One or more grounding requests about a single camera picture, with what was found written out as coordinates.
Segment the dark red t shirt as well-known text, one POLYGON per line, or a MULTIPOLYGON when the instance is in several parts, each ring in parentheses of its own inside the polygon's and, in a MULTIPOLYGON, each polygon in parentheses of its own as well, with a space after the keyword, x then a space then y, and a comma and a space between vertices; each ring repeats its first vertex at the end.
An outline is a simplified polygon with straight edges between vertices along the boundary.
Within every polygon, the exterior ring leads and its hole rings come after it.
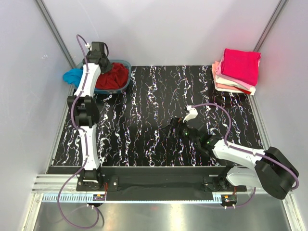
POLYGON ((112 70, 101 74, 95 88, 99 90, 117 90, 124 87, 128 81, 128 70, 122 63, 112 63, 112 70))

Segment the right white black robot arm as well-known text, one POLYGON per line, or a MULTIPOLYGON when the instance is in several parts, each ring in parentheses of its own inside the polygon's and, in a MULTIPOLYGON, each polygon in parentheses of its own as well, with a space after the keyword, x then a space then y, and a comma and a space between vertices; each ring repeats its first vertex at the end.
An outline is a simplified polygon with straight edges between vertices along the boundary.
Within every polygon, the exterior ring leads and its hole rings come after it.
POLYGON ((227 167, 218 178, 218 187, 229 191, 234 186, 261 188, 276 199, 283 200, 299 186, 299 172, 277 148, 253 149, 225 141, 196 128, 190 128, 183 118, 171 119, 163 128, 167 137, 175 136, 193 143, 209 157, 238 164, 227 167))

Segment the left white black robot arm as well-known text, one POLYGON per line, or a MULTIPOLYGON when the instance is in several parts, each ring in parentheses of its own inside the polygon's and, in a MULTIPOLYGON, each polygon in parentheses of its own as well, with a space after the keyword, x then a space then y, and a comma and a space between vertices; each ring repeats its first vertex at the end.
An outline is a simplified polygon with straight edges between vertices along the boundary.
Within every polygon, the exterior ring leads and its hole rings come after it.
POLYGON ((86 47, 83 74, 73 96, 67 98, 73 126, 78 130, 82 150, 82 166, 77 171, 77 191, 99 191, 104 188, 104 179, 97 154, 96 128, 99 109, 94 101, 96 82, 101 73, 111 70, 109 50, 103 42, 92 42, 86 47))

